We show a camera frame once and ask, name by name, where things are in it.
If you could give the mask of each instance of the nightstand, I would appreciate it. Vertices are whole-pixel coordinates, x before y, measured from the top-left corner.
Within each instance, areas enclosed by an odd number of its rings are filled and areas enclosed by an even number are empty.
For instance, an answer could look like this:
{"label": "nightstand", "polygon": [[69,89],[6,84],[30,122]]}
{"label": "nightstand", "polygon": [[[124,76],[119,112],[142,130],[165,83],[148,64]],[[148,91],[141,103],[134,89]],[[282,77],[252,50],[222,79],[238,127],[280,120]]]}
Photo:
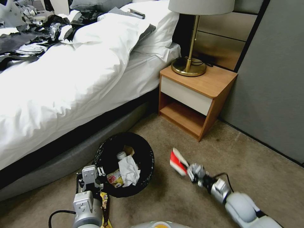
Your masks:
{"label": "nightstand", "polygon": [[158,114],[198,141],[216,121],[237,73],[213,66],[198,77],[185,77],[171,66],[160,72]]}

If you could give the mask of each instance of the crumpled paper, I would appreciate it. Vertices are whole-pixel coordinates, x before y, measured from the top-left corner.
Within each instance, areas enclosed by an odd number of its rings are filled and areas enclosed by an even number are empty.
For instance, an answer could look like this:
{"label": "crumpled paper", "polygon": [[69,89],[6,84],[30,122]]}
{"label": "crumpled paper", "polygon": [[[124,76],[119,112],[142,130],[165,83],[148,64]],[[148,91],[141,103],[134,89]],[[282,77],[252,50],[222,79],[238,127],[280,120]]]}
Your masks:
{"label": "crumpled paper", "polygon": [[140,170],[137,168],[132,156],[129,155],[123,158],[118,162],[118,165],[124,183],[123,187],[127,187],[131,184],[136,185],[139,179]]}

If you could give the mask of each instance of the carpet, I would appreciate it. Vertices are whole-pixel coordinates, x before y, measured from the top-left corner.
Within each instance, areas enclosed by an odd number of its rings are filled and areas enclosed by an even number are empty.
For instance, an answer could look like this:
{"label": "carpet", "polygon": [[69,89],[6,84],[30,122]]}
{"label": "carpet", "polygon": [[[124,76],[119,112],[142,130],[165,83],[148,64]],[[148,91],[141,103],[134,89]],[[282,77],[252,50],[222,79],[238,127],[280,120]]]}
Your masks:
{"label": "carpet", "polygon": [[[111,197],[110,220],[114,228],[153,220],[174,221],[193,228],[238,227],[205,189],[170,167],[173,147],[189,162],[203,164],[211,175],[227,172],[235,191],[248,194],[284,227],[303,226],[304,169],[225,123],[217,121],[201,142],[156,114],[142,119],[131,131],[149,142],[155,171],[139,194]],[[0,202],[0,227],[47,228],[52,212],[73,209],[75,180],[76,175],[70,174]],[[53,217],[53,228],[69,228],[72,224],[73,215]]]}

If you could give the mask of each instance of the white drawer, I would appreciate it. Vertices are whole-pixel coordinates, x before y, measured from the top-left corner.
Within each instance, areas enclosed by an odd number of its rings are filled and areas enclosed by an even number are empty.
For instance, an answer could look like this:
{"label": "white drawer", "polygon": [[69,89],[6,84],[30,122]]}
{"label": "white drawer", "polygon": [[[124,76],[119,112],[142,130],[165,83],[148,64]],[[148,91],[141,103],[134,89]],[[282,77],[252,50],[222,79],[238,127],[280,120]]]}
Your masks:
{"label": "white drawer", "polygon": [[212,99],[184,87],[166,77],[161,77],[161,92],[178,100],[179,102],[207,115]]}

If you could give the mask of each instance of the gray bed base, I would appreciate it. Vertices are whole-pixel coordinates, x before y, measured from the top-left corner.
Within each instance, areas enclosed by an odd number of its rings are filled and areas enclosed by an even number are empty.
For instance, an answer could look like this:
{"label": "gray bed base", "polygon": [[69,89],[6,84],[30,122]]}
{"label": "gray bed base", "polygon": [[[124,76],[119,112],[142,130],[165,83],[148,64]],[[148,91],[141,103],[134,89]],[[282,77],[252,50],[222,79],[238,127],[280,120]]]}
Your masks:
{"label": "gray bed base", "polygon": [[148,112],[150,103],[150,101],[143,103],[125,116],[104,127],[87,140],[2,188],[0,190],[0,201],[51,183],[82,168],[93,160],[101,142],[116,133],[129,130]]}

